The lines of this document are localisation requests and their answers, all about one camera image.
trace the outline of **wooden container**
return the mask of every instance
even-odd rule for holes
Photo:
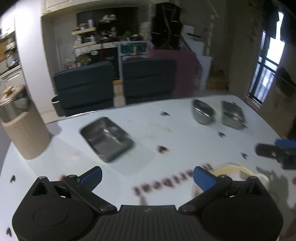
[[[0,99],[2,125],[25,159],[39,156],[48,146],[49,132],[24,85],[9,87]]]

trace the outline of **table surface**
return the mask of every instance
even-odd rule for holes
[[[216,111],[216,121],[210,126],[197,123],[191,113],[190,99],[165,100],[123,108],[101,110],[47,124],[53,134],[48,148],[37,158],[25,160],[13,144],[7,152],[0,176],[0,237],[6,240],[5,230],[11,226],[11,218],[22,198],[38,176],[47,176],[50,181],[59,180],[62,175],[81,175],[94,166],[103,170],[102,182],[93,190],[117,209],[122,204],[140,205],[133,188],[139,187],[147,205],[174,204],[176,208],[193,196],[193,179],[180,173],[193,170],[196,166],[210,163],[213,167],[231,162],[244,166],[253,172],[265,174],[270,179],[270,192],[284,216],[283,232],[288,228],[294,214],[296,186],[292,178],[296,171],[281,169],[275,160],[258,157],[254,147],[258,142],[273,144],[279,138],[276,132],[242,100],[232,95],[199,98]],[[246,126],[235,130],[221,124],[221,101],[235,102],[245,115]],[[82,127],[106,116],[128,132],[135,145],[113,162],[104,163],[93,152],[80,135]],[[161,154],[157,146],[168,149]],[[12,175],[16,180],[10,183]],[[180,183],[174,182],[176,176]],[[162,186],[149,193],[141,186],[150,186],[166,178],[173,187]]]

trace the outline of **blue gripper pad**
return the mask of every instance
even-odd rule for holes
[[[284,149],[296,148],[296,141],[294,140],[276,139],[274,144]]]
[[[216,185],[216,177],[201,167],[193,170],[193,180],[204,192]]]
[[[77,178],[81,184],[83,184],[88,190],[92,191],[102,181],[102,169],[99,166],[95,166],[88,172]]]

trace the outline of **window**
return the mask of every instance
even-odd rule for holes
[[[283,13],[279,12],[275,39],[269,37],[265,31],[262,34],[261,51],[249,90],[249,96],[260,105],[264,102],[268,94],[285,47],[285,43],[281,41],[281,23],[283,17]]]

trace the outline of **stainless steel tray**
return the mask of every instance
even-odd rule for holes
[[[230,102],[222,101],[222,124],[234,129],[241,129],[244,126],[244,114],[242,109]]]
[[[133,145],[128,133],[107,117],[85,126],[80,133],[104,162],[114,160]]]
[[[208,125],[214,121],[215,111],[208,104],[201,100],[195,99],[192,101],[193,118],[203,125]]]

